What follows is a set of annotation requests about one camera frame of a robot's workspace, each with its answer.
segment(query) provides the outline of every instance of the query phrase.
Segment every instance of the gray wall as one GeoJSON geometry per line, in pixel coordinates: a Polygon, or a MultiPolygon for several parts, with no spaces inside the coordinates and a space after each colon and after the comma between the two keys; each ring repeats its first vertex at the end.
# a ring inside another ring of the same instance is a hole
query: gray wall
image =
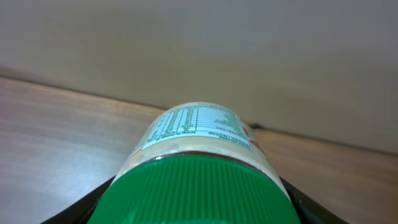
{"type": "Polygon", "coordinates": [[[398,152],[395,0],[0,0],[0,73],[398,152]]]}

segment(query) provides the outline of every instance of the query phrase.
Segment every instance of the wooden table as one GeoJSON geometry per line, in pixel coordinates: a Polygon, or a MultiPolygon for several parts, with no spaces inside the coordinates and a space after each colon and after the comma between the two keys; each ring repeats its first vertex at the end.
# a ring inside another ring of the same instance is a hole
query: wooden table
{"type": "MultiPolygon", "coordinates": [[[[0,78],[0,223],[40,223],[113,176],[162,109],[0,78]]],[[[398,157],[256,131],[278,173],[350,223],[398,220],[398,157]]]]}

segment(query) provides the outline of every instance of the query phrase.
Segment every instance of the ribbed green cap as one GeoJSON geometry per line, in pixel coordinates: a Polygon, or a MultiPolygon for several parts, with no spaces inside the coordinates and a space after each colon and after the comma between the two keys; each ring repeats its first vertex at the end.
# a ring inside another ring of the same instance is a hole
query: ribbed green cap
{"type": "Polygon", "coordinates": [[[148,162],[120,177],[88,224],[300,223],[287,196],[256,170],[211,156],[148,162]]]}

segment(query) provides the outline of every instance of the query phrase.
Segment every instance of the bottle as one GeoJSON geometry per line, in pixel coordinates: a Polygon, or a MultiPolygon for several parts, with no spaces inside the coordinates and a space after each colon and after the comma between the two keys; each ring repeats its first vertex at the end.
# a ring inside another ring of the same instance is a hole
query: bottle
{"type": "Polygon", "coordinates": [[[91,216],[103,223],[300,223],[250,128],[187,103],[160,115],[91,216]]]}

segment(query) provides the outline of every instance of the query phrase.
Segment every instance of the nutrition facts table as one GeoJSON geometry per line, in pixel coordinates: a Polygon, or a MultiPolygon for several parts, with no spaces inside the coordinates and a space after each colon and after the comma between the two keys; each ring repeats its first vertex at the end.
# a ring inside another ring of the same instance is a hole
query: nutrition facts table
{"type": "Polygon", "coordinates": [[[239,118],[226,108],[206,103],[163,114],[152,128],[143,149],[164,140],[188,136],[223,139],[251,151],[239,118]]]}

